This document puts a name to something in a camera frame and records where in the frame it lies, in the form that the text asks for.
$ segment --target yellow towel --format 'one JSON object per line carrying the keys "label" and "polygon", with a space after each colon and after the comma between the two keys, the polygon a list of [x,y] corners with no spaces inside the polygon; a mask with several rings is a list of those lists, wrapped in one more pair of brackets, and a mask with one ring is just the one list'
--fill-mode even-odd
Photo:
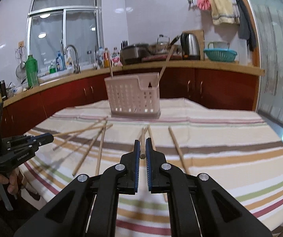
{"label": "yellow towel", "polygon": [[209,0],[212,8],[213,24],[235,23],[233,2],[231,0]]}

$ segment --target teal plastic basket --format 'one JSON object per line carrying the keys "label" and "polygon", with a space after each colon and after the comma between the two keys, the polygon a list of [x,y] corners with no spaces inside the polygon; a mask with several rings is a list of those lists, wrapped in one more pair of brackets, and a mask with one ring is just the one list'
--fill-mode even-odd
{"label": "teal plastic basket", "polygon": [[210,49],[208,44],[207,49],[204,49],[206,56],[211,61],[223,61],[223,62],[234,62],[235,58],[237,56],[237,52],[230,49],[224,49],[224,48],[213,48]]}

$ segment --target window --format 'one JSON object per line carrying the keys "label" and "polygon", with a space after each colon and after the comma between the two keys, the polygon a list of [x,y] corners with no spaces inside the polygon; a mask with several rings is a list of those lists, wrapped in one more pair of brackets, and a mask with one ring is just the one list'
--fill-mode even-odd
{"label": "window", "polygon": [[[98,0],[34,0],[28,17],[27,51],[38,62],[39,76],[68,44],[76,47],[80,66],[88,64],[87,51],[103,46]],[[71,56],[75,62],[73,50]]]}

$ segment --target window frame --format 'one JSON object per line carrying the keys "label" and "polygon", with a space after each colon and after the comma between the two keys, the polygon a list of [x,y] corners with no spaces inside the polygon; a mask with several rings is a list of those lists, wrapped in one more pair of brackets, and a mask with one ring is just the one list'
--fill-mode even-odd
{"label": "window frame", "polygon": [[101,9],[101,0],[96,0],[96,6],[57,6],[57,7],[50,7],[44,8],[40,10],[32,11],[34,4],[34,0],[32,0],[30,11],[27,15],[27,34],[26,34],[26,58],[27,55],[30,54],[30,31],[32,26],[32,19],[34,17],[40,16],[46,13],[53,13],[53,12],[63,12],[62,18],[62,40],[63,40],[63,47],[67,46],[66,41],[66,15],[67,11],[94,11],[96,16],[96,24],[97,24],[97,43],[98,47],[104,47],[104,40],[103,40],[103,28],[102,28],[102,9]]}

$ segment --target towel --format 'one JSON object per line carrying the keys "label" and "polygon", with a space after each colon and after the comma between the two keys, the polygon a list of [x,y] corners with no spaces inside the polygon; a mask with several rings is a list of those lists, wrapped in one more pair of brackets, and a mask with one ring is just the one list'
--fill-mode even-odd
{"label": "towel", "polygon": [[231,0],[209,0],[212,8],[213,24],[235,23],[233,3]]}
{"label": "towel", "polygon": [[211,9],[211,3],[209,2],[209,0],[197,0],[197,7],[200,10],[208,11]]}
{"label": "towel", "polygon": [[249,50],[254,51],[257,47],[257,39],[255,31],[253,30],[253,26],[251,25],[251,20],[249,17],[249,13],[247,7],[243,0],[236,0],[238,8],[239,8],[239,21],[240,26],[238,30],[238,36],[240,39],[246,39],[247,45],[249,45]]}
{"label": "towel", "polygon": [[234,19],[234,23],[239,25],[240,24],[240,13],[239,13],[239,8],[237,4],[233,4],[233,10],[234,10],[234,15],[235,15],[235,19]]}

